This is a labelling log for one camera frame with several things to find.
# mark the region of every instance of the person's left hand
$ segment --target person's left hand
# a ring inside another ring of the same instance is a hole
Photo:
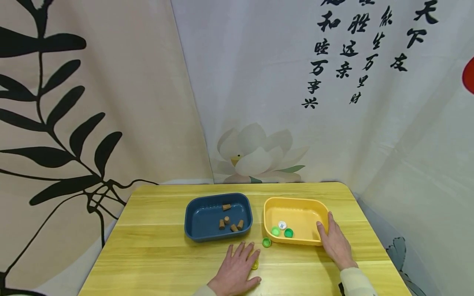
[[[254,243],[251,242],[245,247],[245,242],[241,242],[234,256],[232,256],[232,248],[233,245],[230,245],[217,275],[208,283],[208,287],[211,288],[217,296],[242,294],[258,285],[262,280],[260,277],[247,280],[252,265],[260,254],[260,250],[256,250],[248,258],[248,255],[254,249]]]

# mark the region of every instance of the blue tray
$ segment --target blue tray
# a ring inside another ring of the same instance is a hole
[[[222,211],[222,205],[231,208]],[[219,229],[219,220],[229,216],[230,223]],[[230,226],[244,220],[241,231],[232,232]],[[252,210],[248,198],[241,193],[227,193],[193,199],[186,207],[184,232],[195,242],[208,242],[245,235],[252,226]]]

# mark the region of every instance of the white curtain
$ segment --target white curtain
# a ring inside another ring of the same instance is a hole
[[[216,183],[341,181],[415,295],[474,294],[471,0],[172,4]]]
[[[171,2],[0,1],[0,138],[0,295],[77,295],[133,189],[212,183]]]

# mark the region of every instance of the hand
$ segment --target hand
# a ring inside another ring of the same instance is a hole
[[[230,245],[217,275],[208,283],[208,287],[211,288],[217,296],[242,294],[258,285],[262,280],[260,277],[247,280],[252,265],[260,254],[260,250],[256,250],[247,258],[254,249],[254,243],[251,242],[248,246],[244,247],[245,242],[241,242],[234,256],[232,256],[233,245]]]
[[[332,213],[328,214],[329,230],[328,234],[324,230],[321,222],[317,222],[318,232],[323,242],[326,253],[331,257],[340,271],[349,267],[359,267],[352,259],[351,245],[343,235],[339,225],[334,221]]]

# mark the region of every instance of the red circle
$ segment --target red circle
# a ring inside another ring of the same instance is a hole
[[[474,94],[474,57],[467,63],[463,71],[463,84]]]

